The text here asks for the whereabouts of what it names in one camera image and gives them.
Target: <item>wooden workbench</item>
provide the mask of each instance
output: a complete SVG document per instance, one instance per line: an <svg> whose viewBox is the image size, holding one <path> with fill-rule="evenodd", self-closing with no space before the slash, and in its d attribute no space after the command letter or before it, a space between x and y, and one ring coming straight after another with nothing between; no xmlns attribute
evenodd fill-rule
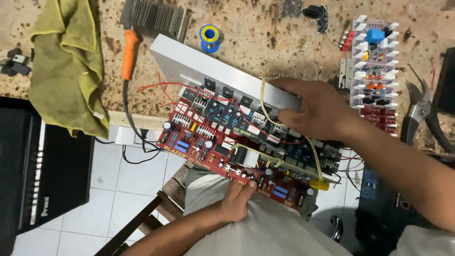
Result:
<svg viewBox="0 0 455 256"><path fill-rule="evenodd" d="M30 55L33 45L29 35L44 4L44 0L2 1L0 14L4 19L0 31L0 55L5 56L16 46ZM196 36L199 29L205 24L214 24L222 31L224 40L219 51L211 56L256 77L298 77L337 84L340 58L350 56L350 52L340 51L326 35L316 34L316 25L298 15L301 0L178 0L177 4L192 10L185 44L200 51L200 40ZM447 47L455 46L453 0L309 0L304 2L304 7L311 4L328 6L333 15L328 35L337 43L345 23L361 14L399 23L396 29L400 32L396 37L400 42L396 47L400 51L397 66L406 67L396 79L399 82L396 91L400 94L395 100L399 103L399 124L410 104L405 82L418 84L407 64L410 63L430 83L432 68L429 58L433 58L437 82L443 60L441 53ZM100 86L102 102L107 110L119 112L123 111L120 74L125 45L124 30L119 22L122 7L120 1L98 1L105 64L104 80ZM406 30L412 32L408 40L404 39ZM167 117L172 109L171 106L159 107L168 102L161 89L151 89L144 94L137 92L142 86L158 82L160 69L149 50L152 42L152 39L145 38L139 47L128 91L129 107L132 113ZM27 98L29 78L20 74L15 77L0 75L0 95ZM179 89L179 86L166 86L173 100L177 99ZM448 137L455 137L454 120L440 115L440 121ZM421 127L416 134L416 147L440 152L440 146L426 125L422 123Z"/></svg>

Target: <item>orange capacitor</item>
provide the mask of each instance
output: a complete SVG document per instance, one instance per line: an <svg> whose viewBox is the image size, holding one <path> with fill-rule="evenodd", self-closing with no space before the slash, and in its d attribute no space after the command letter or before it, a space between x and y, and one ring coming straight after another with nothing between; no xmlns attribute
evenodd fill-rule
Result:
<svg viewBox="0 0 455 256"><path fill-rule="evenodd" d="M380 90L382 88L385 88L385 85L383 83L378 83L378 86L376 87L376 90Z"/></svg>
<svg viewBox="0 0 455 256"><path fill-rule="evenodd" d="M376 85L376 83L375 83L375 82L371 82L371 83L369 83L369 84L367 85L367 89L370 89L370 90L372 90L372 89L375 89L375 88L376 88L376 86L377 86L377 85Z"/></svg>

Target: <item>white tile floor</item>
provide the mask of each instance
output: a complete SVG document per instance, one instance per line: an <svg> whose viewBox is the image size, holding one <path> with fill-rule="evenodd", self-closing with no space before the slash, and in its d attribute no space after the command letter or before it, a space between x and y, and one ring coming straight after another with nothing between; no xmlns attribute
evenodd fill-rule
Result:
<svg viewBox="0 0 455 256"><path fill-rule="evenodd" d="M109 141L115 139L117 127L111 126ZM148 139L156 140L158 133L149 132ZM343 156L351 157L355 153L342 151ZM129 146L126 156L129 161L150 158L141 145ZM139 213L156 193L185 162L179 156L161 152L155 159L139 165L126 163L121 157L121 146L96 143L93 154L91 189L89 203L80 206L63 216L32 231L17 236L14 256L45 255L70 256L94 255L134 216ZM363 168L358 160L352 160L351 169ZM342 160L340 170L346 169L348 160ZM341 183L335 189L320 191L317 198L319 209L314 212L312 223L323 233L331 235L334 228L329 219L337 215L342 219L354 219L354 209L359 204L360 193L347 179L346 173L339 172ZM354 183L360 188L362 173L350 173ZM168 221L157 212L153 213L163 224ZM130 245L141 239L143 234L136 230L127 243ZM349 249L355 242L341 240Z"/></svg>

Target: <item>pliers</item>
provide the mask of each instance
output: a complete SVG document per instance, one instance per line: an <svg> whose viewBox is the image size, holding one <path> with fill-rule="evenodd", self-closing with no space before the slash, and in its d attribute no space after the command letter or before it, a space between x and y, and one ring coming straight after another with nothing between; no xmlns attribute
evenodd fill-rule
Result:
<svg viewBox="0 0 455 256"><path fill-rule="evenodd" d="M455 147L449 142L447 137L444 135L444 132L441 130L439 124L438 113L436 108L434 108L430 101L430 89L425 80L421 80L417 76L420 83L422 84L422 93L417 95L421 98L415 105L411 106L409 114L403 119L403 127L401 129L401 141L412 146L415 132L419 127L419 122L422 119L425 119L425 123L428 126L431 134L435 137L436 141L441 145L441 147L447 153L455 153ZM420 90L415 84L409 83L409 85L414 86L415 92L420 93Z"/></svg>

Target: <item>hand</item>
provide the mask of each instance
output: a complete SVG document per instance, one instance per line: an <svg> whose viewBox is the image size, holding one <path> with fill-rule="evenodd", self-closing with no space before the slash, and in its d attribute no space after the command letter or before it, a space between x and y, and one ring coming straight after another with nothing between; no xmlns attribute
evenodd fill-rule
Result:
<svg viewBox="0 0 455 256"><path fill-rule="evenodd" d="M284 109L278 113L278 120L304 136L344 142L355 133L356 125L362 124L358 113L323 81L279 78L269 83L303 99L300 112Z"/></svg>
<svg viewBox="0 0 455 256"><path fill-rule="evenodd" d="M241 221L248 213L247 203L256 190L256 182L250 180L246 185L230 181L223 200L217 202L223 222Z"/></svg>

